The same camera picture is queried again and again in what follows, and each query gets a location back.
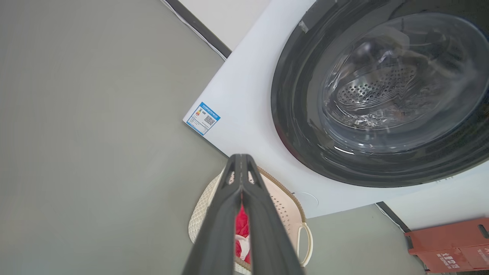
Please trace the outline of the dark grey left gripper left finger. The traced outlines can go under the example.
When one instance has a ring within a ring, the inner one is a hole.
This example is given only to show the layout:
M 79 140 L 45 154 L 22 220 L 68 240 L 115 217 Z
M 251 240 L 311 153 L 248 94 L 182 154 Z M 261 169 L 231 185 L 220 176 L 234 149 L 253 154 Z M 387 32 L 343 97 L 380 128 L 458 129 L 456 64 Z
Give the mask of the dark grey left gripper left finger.
M 241 155 L 232 155 L 223 170 L 182 275 L 233 275 L 235 219 L 241 208 L 240 167 Z

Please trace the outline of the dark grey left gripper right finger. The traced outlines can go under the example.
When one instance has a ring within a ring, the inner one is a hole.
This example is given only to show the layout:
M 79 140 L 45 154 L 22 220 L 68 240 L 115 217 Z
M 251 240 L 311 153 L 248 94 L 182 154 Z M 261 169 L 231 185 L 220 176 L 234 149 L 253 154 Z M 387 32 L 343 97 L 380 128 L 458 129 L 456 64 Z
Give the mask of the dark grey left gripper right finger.
M 241 155 L 244 210 L 249 218 L 252 275 L 304 275 L 270 193 L 249 154 Z

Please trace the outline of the cream perforated laundry basket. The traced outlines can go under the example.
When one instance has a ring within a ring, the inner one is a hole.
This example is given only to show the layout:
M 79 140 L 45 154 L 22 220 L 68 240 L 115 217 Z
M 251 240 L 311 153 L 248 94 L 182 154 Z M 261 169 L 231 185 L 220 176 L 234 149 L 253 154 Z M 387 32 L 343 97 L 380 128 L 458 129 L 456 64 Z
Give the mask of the cream perforated laundry basket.
M 313 236 L 307 225 L 307 219 L 300 202 L 285 186 L 262 168 L 258 168 L 270 194 L 274 207 L 279 214 L 289 239 L 299 258 L 302 269 L 305 269 L 313 255 Z M 207 211 L 214 198 L 222 173 L 218 174 L 206 186 L 194 207 L 188 225 L 191 242 L 195 242 Z M 234 270 L 240 275 L 252 275 L 251 264 L 244 262 L 235 255 Z

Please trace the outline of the red and white garment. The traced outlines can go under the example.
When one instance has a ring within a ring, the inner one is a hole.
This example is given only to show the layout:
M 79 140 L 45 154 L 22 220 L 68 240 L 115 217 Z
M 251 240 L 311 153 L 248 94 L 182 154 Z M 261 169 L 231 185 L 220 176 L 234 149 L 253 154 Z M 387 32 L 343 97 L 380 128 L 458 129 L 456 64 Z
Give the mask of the red and white garment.
M 239 259 L 250 264 L 250 251 L 249 219 L 243 206 L 241 206 L 235 220 L 235 254 Z

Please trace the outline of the round white filter cover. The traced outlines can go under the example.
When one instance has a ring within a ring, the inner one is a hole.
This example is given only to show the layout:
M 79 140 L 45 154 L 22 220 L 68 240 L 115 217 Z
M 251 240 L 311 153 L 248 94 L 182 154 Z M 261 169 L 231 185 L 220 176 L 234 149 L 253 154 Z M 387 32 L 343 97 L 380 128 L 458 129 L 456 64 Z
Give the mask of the round white filter cover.
M 308 192 L 298 191 L 298 192 L 294 192 L 293 195 L 300 202 L 304 211 L 316 209 L 319 205 L 318 199 L 314 195 Z

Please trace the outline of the blue energy label sticker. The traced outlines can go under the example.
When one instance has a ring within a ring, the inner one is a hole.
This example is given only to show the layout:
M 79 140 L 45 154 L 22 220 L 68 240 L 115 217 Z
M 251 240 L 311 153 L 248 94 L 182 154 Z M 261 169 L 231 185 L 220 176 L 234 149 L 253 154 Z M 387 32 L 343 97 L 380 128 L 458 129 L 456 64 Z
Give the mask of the blue energy label sticker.
M 188 117 L 186 124 L 204 136 L 219 120 L 220 116 L 204 102 L 201 102 Z

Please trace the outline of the round black glass washer door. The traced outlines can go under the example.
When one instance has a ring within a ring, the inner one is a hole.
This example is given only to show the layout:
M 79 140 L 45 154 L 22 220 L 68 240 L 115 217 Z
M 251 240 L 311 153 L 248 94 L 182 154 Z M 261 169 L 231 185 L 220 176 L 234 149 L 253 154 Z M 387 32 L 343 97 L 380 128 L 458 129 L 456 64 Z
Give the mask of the round black glass washer door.
M 316 0 L 301 20 L 270 100 L 299 162 L 394 188 L 489 160 L 489 0 Z

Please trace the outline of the white front-load washing machine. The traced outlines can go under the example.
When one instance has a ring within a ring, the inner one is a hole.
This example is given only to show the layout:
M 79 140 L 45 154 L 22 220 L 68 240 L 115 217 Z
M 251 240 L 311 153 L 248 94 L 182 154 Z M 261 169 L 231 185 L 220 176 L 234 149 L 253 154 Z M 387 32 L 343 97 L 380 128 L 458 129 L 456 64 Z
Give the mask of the white front-load washing machine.
M 292 192 L 308 192 L 319 205 L 305 211 L 318 217 L 363 207 L 425 189 L 451 186 L 465 191 L 489 183 L 489 160 L 449 178 L 416 186 L 373 188 L 353 186 L 322 176 L 299 162 L 278 135 L 271 113 L 271 85 L 281 52 L 295 26 L 316 0 L 272 0 L 253 28 L 185 115 L 201 102 L 220 120 L 203 136 L 225 155 L 252 155 Z

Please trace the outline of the red plastic folding crate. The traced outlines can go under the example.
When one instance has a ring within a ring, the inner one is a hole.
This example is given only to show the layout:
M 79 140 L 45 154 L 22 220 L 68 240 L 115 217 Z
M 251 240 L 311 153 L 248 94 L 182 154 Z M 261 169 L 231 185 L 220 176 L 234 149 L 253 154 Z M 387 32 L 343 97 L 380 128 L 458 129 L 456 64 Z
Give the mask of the red plastic folding crate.
M 408 253 L 427 273 L 489 270 L 489 218 L 451 223 L 405 233 Z

